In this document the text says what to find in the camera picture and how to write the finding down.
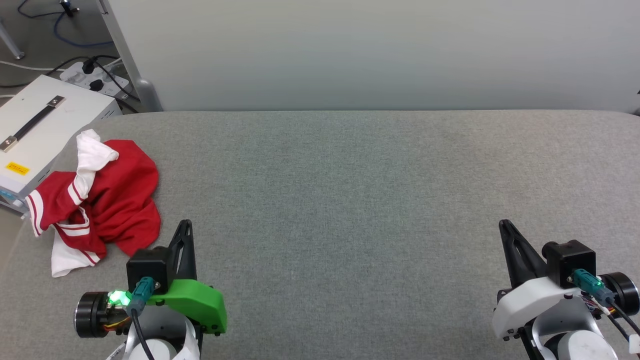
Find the grey metal frame leg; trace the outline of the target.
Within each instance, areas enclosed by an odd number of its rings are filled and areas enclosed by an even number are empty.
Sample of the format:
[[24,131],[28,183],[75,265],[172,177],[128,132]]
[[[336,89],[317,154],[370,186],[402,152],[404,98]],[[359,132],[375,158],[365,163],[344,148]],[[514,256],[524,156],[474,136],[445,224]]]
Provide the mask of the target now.
[[135,61],[132,36],[136,25],[126,4],[128,0],[96,0],[96,2],[141,104],[150,112],[162,112],[163,106],[157,91],[150,80],[142,76]]

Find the white power strip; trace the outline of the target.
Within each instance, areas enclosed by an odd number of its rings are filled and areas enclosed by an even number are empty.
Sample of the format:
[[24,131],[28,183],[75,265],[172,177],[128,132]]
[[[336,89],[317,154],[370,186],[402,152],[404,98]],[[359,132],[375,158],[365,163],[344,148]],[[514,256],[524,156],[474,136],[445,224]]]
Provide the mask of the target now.
[[89,91],[90,82],[93,82],[94,80],[103,80],[103,89],[98,93],[119,98],[120,100],[126,100],[129,97],[129,94],[133,93],[134,88],[129,80],[115,75],[110,71],[107,72],[97,64],[92,74],[84,74],[82,71],[82,64],[83,62],[80,61],[71,64],[69,68],[64,69],[59,74],[59,79],[62,82],[76,85]]

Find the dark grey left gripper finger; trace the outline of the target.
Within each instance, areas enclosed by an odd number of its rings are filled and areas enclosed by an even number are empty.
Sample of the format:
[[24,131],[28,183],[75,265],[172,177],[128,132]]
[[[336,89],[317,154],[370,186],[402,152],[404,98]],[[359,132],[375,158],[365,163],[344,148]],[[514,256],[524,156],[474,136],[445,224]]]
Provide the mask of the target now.
[[170,251],[170,271],[173,280],[197,280],[194,228],[190,219],[182,219],[167,247]]

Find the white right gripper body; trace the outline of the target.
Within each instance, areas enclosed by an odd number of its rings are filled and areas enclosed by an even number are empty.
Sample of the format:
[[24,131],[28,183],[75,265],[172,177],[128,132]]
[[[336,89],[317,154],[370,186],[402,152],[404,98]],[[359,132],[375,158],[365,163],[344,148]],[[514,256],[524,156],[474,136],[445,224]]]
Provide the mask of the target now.
[[563,289],[548,277],[528,280],[501,296],[493,311],[494,335],[509,340],[519,335],[539,342],[541,337],[563,334],[563,342],[603,342],[594,311],[613,317],[640,312],[640,289],[621,272],[595,275],[614,293],[613,306],[603,306],[578,287]]

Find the thin grey metal leg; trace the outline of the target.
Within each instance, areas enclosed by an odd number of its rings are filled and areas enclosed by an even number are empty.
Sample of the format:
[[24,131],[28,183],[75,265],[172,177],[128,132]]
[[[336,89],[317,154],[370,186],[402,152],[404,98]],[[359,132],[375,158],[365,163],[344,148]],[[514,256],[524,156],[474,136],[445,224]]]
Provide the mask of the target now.
[[3,25],[2,18],[0,18],[0,40],[2,40],[9,52],[13,55],[14,59],[22,60],[25,57],[25,53],[20,50],[14,39],[10,36],[6,27]]

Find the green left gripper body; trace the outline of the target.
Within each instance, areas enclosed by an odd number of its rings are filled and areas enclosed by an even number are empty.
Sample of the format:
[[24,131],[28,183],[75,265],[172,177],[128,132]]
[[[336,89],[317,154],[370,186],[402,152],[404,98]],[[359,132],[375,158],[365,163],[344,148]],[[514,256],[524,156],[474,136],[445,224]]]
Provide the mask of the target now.
[[[103,338],[109,333],[127,334],[134,321],[126,313],[132,291],[86,292],[74,312],[74,328],[80,338]],[[174,280],[167,293],[149,298],[144,310],[167,306],[196,324],[203,334],[219,337],[227,332],[227,311],[220,291],[192,279]],[[137,316],[142,323],[142,314]]]

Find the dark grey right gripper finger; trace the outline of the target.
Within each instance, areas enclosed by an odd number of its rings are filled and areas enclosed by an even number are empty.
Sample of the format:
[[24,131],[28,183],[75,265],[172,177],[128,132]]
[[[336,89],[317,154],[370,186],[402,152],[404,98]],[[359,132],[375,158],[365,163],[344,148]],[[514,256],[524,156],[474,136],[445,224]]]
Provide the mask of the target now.
[[529,280],[547,276],[547,264],[509,219],[498,224],[510,287],[516,289]]

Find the red and white t-shirt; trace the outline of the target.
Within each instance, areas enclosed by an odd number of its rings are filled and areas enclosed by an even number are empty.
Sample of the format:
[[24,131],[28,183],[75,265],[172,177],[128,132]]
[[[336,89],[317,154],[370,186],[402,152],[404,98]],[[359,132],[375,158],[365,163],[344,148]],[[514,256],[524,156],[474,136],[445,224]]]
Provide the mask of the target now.
[[162,225],[153,200],[159,171],[134,141],[102,141],[89,129],[76,144],[77,168],[53,171],[25,199],[34,235],[53,231],[53,278],[96,266],[108,244],[133,256],[157,240]]

